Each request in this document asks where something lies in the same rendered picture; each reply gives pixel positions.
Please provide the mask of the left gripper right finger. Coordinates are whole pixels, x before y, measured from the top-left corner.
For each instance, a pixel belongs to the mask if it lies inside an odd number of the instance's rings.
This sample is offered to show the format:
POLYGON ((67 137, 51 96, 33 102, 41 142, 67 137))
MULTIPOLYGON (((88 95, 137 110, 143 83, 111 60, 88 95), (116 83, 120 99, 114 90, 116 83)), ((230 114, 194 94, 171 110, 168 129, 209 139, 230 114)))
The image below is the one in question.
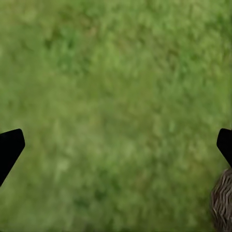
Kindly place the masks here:
POLYGON ((232 130, 220 129, 217 138, 217 146, 232 167, 232 130))

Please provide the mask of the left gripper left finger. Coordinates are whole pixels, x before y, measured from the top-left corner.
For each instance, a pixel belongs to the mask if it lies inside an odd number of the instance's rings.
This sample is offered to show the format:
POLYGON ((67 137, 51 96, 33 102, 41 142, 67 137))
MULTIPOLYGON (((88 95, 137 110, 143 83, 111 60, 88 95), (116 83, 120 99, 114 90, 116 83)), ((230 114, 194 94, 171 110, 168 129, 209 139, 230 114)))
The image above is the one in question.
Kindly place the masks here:
POLYGON ((21 129, 0 134, 0 186, 25 147, 21 129))

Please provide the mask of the wicker basket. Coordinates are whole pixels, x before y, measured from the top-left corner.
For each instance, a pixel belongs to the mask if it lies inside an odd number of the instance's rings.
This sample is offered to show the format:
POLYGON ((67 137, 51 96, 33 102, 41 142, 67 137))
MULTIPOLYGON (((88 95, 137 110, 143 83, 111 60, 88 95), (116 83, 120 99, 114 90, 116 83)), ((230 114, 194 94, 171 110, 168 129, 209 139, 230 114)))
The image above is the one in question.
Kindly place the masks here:
POLYGON ((210 211, 217 232, 232 232, 232 167, 224 170, 211 192, 210 211))

